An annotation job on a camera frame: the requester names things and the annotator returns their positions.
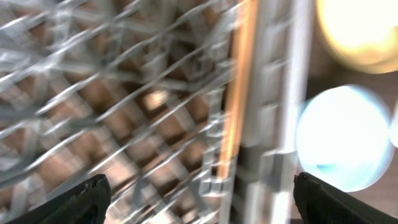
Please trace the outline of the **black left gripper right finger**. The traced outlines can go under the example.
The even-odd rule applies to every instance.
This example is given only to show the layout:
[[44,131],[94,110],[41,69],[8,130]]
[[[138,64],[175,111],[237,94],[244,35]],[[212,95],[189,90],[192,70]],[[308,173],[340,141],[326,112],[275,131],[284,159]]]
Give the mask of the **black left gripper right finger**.
[[397,218],[307,172],[294,176],[293,196],[304,224],[397,224]]

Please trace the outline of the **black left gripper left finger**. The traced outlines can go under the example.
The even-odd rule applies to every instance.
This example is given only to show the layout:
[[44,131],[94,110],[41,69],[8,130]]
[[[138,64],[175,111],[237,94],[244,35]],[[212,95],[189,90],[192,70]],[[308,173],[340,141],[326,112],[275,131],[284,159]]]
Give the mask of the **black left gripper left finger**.
[[111,188],[97,174],[7,224],[104,224]]

